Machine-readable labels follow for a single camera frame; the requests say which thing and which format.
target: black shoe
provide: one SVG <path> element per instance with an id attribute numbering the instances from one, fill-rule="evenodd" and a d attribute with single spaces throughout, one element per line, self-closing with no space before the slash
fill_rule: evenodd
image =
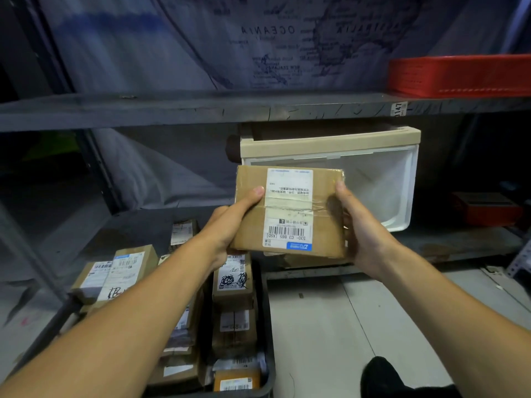
<path id="1" fill-rule="evenodd" d="M 363 369 L 360 388 L 362 398 L 382 397 L 412 389 L 406 387 L 391 363 L 381 356 L 372 358 Z"/>

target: red basket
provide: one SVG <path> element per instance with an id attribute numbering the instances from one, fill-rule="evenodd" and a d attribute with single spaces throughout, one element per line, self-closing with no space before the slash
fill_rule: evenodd
<path id="1" fill-rule="evenodd" d="M 424 98 L 530 96 L 531 54 L 401 58 L 388 88 Z"/>

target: metal shelf frame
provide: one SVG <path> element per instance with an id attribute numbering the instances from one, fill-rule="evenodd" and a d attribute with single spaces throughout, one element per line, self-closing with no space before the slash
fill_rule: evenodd
<path id="1" fill-rule="evenodd" d="M 0 131 L 72 130 L 248 121 L 393 117 L 531 110 L 531 98 L 419 99 L 387 93 L 171 91 L 65 94 L 0 105 Z"/>

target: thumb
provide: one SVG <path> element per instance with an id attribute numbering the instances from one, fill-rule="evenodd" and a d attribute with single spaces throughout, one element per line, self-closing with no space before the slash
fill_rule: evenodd
<path id="1" fill-rule="evenodd" d="M 250 207 L 262 200 L 265 193 L 266 191 L 262 186 L 255 187 L 229 209 L 238 216 L 243 217 Z"/>
<path id="2" fill-rule="evenodd" d="M 369 210 L 347 188 L 344 181 L 335 182 L 335 196 L 342 202 L 343 208 L 348 211 L 352 219 L 366 218 L 367 215 L 372 216 Z"/>

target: right hand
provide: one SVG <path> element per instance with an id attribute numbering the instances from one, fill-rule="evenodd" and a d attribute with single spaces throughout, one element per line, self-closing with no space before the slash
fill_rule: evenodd
<path id="1" fill-rule="evenodd" d="M 335 195 L 346 211 L 348 254 L 365 274 L 381 281 L 384 272 L 405 248 L 365 208 L 342 181 L 335 183 Z"/>

